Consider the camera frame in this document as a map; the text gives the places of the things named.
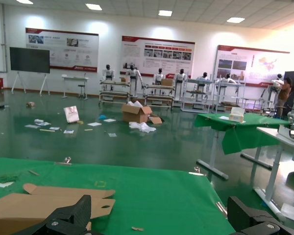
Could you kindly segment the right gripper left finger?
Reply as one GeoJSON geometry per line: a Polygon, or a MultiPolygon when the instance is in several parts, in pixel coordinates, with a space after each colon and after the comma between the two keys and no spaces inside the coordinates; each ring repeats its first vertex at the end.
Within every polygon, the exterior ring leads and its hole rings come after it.
{"type": "Polygon", "coordinates": [[[16,235],[91,235],[86,226],[91,216],[91,196],[83,195],[76,204],[57,208],[43,222],[16,232],[16,235]]]}

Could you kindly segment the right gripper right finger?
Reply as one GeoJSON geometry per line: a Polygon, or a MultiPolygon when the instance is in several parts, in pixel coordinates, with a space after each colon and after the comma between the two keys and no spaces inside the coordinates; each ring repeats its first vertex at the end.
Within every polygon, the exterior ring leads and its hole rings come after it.
{"type": "Polygon", "coordinates": [[[268,212],[246,206],[235,196],[227,199],[227,219],[235,235],[294,235],[268,212]]]}

